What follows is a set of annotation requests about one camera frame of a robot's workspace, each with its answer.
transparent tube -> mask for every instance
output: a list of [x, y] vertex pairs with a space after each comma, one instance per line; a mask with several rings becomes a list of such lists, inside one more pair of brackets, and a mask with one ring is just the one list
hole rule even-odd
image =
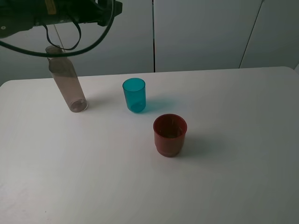
[[[54, 46], [46, 48], [48, 53], [61, 53], [62, 50]], [[88, 107], [74, 66], [67, 57], [48, 58], [49, 70], [72, 112], [80, 112]]]

black wire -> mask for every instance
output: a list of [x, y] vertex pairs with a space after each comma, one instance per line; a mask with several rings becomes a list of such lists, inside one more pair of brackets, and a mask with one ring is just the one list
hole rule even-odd
[[10, 45], [8, 43], [5, 43], [3, 41], [0, 41], [0, 46], [5, 47], [5, 48], [10, 49], [10, 50], [13, 50], [13, 51], [16, 51], [16, 52], [19, 52], [19, 53], [22, 53], [22, 54], [31, 55], [31, 56], [37, 56], [37, 57], [71, 57], [71, 56], [80, 55], [80, 54], [83, 54], [85, 52], [88, 52], [88, 51], [92, 50], [99, 43], [101, 43], [103, 41], [103, 39], [106, 37], [107, 33], [109, 32], [109, 30], [110, 30], [110, 28], [111, 28], [111, 26], [113, 24], [114, 15], [115, 15], [115, 0], [112, 0], [111, 16], [110, 16], [108, 25], [105, 28], [105, 30], [102, 33], [102, 35], [99, 37], [99, 39], [96, 42], [94, 42], [89, 47], [84, 48], [82, 50], [75, 51], [75, 52], [69, 52], [69, 53], [63, 53], [63, 54], [40, 53], [40, 52], [31, 51], [31, 50], [24, 50], [22, 48], [15, 47], [15, 46]]
[[76, 43], [73, 47], [71, 47], [71, 48], [61, 48], [60, 46], [53, 44], [52, 41], [50, 40], [50, 37], [49, 37], [49, 31], [48, 31], [47, 26], [46, 26], [43, 22], [41, 22], [41, 25], [42, 25], [43, 27], [45, 27], [45, 29], [46, 29], [46, 35], [47, 35], [47, 40], [48, 40], [48, 42], [49, 42], [51, 45], [53, 45], [54, 47], [59, 48], [59, 49], [62, 49], [62, 50], [74, 50], [74, 49], [78, 46], [78, 44], [79, 44], [79, 42], [80, 42], [80, 40], [81, 40], [81, 36], [82, 36], [81, 28], [80, 28], [79, 24], [74, 20], [74, 18], [73, 18], [71, 15], [68, 15], [68, 16], [69, 16], [69, 18], [71, 19], [71, 21], [74, 23], [74, 25], [76, 26], [76, 28], [77, 28], [77, 30], [78, 30], [78, 32], [79, 32], [79, 40], [78, 40], [77, 43]]

cabinet door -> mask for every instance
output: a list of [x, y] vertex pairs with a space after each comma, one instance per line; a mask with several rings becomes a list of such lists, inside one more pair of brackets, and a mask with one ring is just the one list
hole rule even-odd
[[156, 71], [238, 68], [262, 0], [155, 0]]
[[[59, 44], [54, 26], [48, 26], [48, 29], [52, 42]], [[44, 27], [34, 27], [0, 40], [23, 49], [43, 53], [46, 47], [50, 46]], [[24, 55], [0, 46], [0, 85], [14, 79], [51, 77], [48, 66], [49, 62], [44, 57]]]
[[256, 20], [242, 68], [299, 63], [299, 0], [265, 0]]
[[[142, 73], [154, 71], [152, 0], [118, 0], [122, 13], [95, 49], [71, 57], [78, 76]], [[95, 42], [106, 27], [96, 23], [81, 24], [82, 39], [77, 49]], [[72, 23], [56, 25], [65, 48], [78, 41], [78, 31]]]

cup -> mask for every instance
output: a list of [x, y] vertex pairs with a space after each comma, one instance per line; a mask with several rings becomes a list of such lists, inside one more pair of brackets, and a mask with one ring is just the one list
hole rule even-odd
[[174, 157], [181, 151], [187, 124], [176, 114], [164, 114], [154, 122], [154, 136], [157, 151], [166, 157]]
[[127, 107], [130, 111], [138, 113], [144, 110], [145, 82], [140, 78], [130, 78], [122, 84]]

red plastic cup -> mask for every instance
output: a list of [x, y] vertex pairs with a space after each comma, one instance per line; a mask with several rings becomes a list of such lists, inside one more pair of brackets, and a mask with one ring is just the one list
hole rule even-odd
[[166, 157], [174, 157], [181, 151], [187, 124], [175, 114], [164, 114], [154, 122], [155, 145], [158, 152]]

